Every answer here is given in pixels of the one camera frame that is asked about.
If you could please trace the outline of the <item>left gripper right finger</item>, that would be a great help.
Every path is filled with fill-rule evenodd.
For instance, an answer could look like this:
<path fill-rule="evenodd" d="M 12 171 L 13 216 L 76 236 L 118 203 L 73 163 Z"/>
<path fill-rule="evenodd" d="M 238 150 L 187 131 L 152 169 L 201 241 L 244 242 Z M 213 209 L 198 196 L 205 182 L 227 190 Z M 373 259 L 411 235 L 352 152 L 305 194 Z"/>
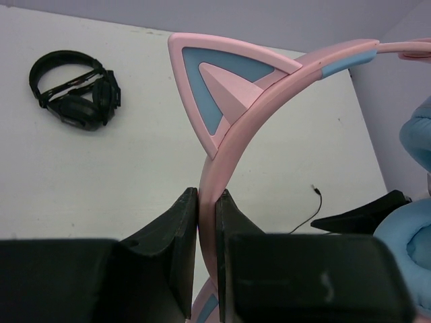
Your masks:
<path fill-rule="evenodd" d="M 231 294 L 228 240 L 236 234 L 264 234 L 264 231 L 238 208 L 228 189 L 223 191 L 215 205 L 219 319 L 227 322 L 226 304 Z"/>

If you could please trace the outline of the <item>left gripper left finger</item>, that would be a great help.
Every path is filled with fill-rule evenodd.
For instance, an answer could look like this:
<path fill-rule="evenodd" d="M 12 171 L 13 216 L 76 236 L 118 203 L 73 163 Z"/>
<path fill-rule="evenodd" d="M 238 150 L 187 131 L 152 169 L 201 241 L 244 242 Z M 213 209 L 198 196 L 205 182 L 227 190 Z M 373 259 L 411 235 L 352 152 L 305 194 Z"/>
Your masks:
<path fill-rule="evenodd" d="M 197 189 L 120 242 L 114 258 L 115 318 L 189 318 L 197 240 Z"/>

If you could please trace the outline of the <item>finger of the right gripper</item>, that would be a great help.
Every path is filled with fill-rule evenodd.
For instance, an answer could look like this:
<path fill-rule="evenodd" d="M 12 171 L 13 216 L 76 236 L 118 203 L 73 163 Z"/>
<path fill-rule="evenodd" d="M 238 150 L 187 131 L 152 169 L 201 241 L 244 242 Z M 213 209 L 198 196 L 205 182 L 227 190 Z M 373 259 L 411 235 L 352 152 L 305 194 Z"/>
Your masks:
<path fill-rule="evenodd" d="M 345 213 L 311 221 L 310 226 L 333 234 L 373 234 L 380 223 L 412 199 L 399 190 Z"/>

